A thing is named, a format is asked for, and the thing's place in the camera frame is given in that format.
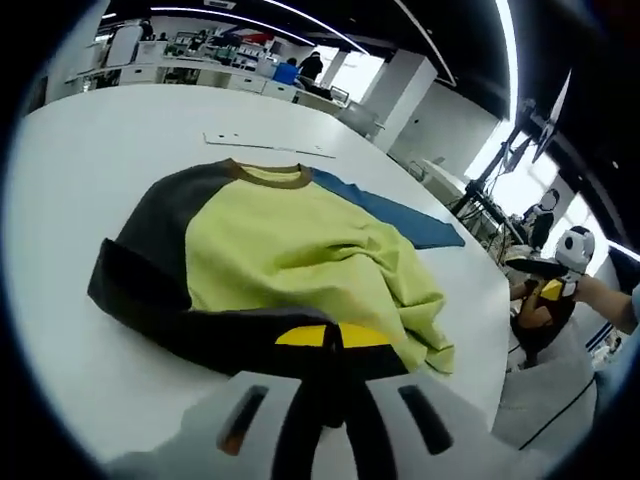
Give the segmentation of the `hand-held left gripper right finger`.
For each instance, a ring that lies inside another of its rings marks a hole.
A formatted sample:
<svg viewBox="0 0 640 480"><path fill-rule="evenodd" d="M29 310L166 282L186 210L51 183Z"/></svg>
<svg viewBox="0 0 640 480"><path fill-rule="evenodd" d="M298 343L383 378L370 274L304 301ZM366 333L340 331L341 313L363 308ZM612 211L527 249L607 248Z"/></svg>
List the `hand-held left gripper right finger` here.
<svg viewBox="0 0 640 480"><path fill-rule="evenodd" d="M493 436L483 413L431 375L409 372L380 332L337 326L363 399L348 432L367 479L541 479L550 465Z"/></svg>

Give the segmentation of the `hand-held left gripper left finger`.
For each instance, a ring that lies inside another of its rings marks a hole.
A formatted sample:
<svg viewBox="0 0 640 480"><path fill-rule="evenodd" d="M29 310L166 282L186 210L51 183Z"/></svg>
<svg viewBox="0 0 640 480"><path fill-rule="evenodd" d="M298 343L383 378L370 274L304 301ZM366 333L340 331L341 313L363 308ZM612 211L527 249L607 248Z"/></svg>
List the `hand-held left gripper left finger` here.
<svg viewBox="0 0 640 480"><path fill-rule="evenodd" d="M107 464L109 479L270 479L300 376L242 371L187 409L176 434Z"/></svg>

